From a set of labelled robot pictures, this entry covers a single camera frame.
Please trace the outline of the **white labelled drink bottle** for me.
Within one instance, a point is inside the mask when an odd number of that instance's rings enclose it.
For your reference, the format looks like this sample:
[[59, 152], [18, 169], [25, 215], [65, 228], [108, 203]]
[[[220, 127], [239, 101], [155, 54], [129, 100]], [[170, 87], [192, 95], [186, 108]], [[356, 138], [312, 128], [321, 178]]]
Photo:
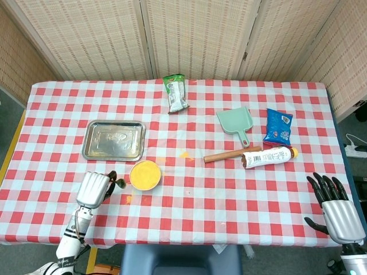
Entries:
[[274, 147], [263, 151], [245, 152], [242, 154], [241, 161], [245, 169], [270, 164], [281, 164], [298, 156], [295, 147]]

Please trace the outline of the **blue snack bag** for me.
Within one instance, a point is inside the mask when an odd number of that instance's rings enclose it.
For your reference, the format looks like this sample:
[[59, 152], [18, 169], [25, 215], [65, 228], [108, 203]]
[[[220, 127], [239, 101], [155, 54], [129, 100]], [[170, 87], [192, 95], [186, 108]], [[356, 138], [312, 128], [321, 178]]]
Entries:
[[290, 147], [291, 123], [293, 115], [267, 109], [265, 144]]

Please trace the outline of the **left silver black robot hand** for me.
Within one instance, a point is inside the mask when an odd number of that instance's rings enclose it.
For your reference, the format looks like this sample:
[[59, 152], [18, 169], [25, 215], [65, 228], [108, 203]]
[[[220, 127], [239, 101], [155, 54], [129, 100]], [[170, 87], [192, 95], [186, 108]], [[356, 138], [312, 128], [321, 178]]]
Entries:
[[98, 208], [112, 195], [117, 186], [116, 180], [118, 180], [116, 171], [111, 171], [107, 175], [87, 172], [77, 193], [78, 205], [89, 209]]

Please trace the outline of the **wooden rolling pin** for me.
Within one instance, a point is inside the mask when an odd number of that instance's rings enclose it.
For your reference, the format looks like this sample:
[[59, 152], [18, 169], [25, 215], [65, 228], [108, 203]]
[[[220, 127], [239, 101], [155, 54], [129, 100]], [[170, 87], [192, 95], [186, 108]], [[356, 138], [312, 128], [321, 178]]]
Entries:
[[204, 163], [210, 163], [230, 158], [236, 158], [238, 156], [241, 156], [245, 152], [258, 152], [258, 151], [261, 151], [260, 146], [247, 147], [241, 150], [226, 151], [219, 154], [204, 156], [203, 159]]

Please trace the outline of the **mint green dustpan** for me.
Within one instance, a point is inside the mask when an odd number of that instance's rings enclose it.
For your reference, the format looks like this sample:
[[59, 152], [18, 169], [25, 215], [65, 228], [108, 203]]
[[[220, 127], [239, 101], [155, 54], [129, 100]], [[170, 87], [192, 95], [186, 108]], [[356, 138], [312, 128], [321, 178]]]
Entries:
[[249, 147], [250, 142], [246, 132], [253, 127], [253, 121], [246, 107], [218, 111], [217, 117], [225, 133], [238, 134], [242, 146], [244, 148]]

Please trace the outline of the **rectangular steel tray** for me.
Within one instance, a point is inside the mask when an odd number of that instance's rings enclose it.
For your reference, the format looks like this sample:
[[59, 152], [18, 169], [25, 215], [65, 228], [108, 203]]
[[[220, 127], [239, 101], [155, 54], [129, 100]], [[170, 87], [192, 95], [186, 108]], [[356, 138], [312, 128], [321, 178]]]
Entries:
[[136, 162], [144, 152], [146, 126], [136, 120], [93, 120], [85, 133], [86, 160]]

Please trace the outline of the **white power strip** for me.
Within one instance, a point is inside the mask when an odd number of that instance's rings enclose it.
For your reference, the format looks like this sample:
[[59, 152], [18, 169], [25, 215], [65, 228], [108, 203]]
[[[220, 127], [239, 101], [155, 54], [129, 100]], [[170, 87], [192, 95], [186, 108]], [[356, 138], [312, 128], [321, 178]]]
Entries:
[[345, 146], [346, 156], [350, 158], [367, 158], [367, 146]]

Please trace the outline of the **green white snack bag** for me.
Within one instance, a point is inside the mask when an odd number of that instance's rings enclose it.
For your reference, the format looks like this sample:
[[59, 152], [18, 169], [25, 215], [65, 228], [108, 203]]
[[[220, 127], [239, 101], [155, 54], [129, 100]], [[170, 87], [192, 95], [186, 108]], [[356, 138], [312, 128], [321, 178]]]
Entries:
[[185, 76], [173, 74], [163, 78], [169, 102], [168, 114], [177, 113], [189, 108], [186, 102]]

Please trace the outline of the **orange box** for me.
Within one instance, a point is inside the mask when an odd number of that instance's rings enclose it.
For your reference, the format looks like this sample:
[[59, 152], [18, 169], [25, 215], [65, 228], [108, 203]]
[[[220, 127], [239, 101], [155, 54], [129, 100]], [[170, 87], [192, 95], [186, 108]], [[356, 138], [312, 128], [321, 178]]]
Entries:
[[111, 275], [119, 275], [120, 267], [118, 266], [110, 266], [105, 264], [97, 264], [94, 266], [94, 273], [108, 273]]

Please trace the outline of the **red white checkered tablecloth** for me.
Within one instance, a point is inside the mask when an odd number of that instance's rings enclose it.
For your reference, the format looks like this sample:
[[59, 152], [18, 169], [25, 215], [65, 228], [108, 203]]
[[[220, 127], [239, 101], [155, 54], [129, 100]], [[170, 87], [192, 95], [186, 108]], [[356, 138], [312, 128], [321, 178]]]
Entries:
[[[334, 246], [309, 227], [324, 222], [307, 182], [314, 172], [349, 187], [325, 86], [317, 82], [189, 80], [188, 109], [168, 112], [162, 80], [49, 81], [32, 86], [21, 133], [0, 187], [0, 243], [59, 243], [77, 208], [86, 172], [116, 171], [128, 179], [131, 162], [83, 157], [93, 120], [137, 120], [146, 126], [142, 158], [162, 177], [142, 192], [128, 184], [93, 211], [87, 243], [237, 243]], [[263, 143], [267, 109], [293, 116], [297, 158], [243, 168], [240, 158], [204, 163], [204, 156], [238, 150], [220, 110], [248, 108], [254, 146]]]

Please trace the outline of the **black caster wheel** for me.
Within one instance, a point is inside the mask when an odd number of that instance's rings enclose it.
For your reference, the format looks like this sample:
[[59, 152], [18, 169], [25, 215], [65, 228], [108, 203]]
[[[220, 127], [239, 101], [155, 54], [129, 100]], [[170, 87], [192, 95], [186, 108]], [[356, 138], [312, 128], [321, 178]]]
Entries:
[[367, 121], [367, 101], [360, 106], [355, 112], [355, 117], [359, 122]]

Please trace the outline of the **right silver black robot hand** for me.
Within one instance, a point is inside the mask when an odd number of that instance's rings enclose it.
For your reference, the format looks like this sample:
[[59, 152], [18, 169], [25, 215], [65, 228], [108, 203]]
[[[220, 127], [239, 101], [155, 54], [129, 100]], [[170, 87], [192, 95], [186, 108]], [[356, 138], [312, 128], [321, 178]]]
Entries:
[[349, 200], [340, 180], [316, 172], [306, 179], [322, 209], [325, 224], [315, 223], [309, 217], [304, 218], [306, 223], [314, 230], [329, 235], [338, 244], [361, 243], [366, 233], [356, 207]]

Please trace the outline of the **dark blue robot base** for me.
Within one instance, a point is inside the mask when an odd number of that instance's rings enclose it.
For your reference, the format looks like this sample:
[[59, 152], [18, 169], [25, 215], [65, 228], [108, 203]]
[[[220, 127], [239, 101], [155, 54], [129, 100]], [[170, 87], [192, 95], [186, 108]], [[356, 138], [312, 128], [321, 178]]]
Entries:
[[126, 245], [120, 275], [243, 275], [241, 250], [228, 245]]

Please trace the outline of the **yellow bowl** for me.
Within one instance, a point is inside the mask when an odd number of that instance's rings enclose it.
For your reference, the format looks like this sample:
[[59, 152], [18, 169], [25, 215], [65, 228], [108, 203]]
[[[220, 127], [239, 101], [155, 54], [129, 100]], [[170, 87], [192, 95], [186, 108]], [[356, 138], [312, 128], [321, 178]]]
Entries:
[[149, 191], [161, 180], [161, 170], [155, 162], [138, 162], [130, 171], [130, 183], [137, 190]]

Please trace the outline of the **woven bamboo folding screen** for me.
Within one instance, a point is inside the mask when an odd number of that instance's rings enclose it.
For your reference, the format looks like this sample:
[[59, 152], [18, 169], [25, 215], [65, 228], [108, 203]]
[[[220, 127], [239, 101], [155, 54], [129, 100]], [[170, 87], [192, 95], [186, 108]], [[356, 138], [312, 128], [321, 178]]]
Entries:
[[0, 45], [47, 79], [323, 83], [338, 121], [367, 101], [367, 0], [0, 0]]

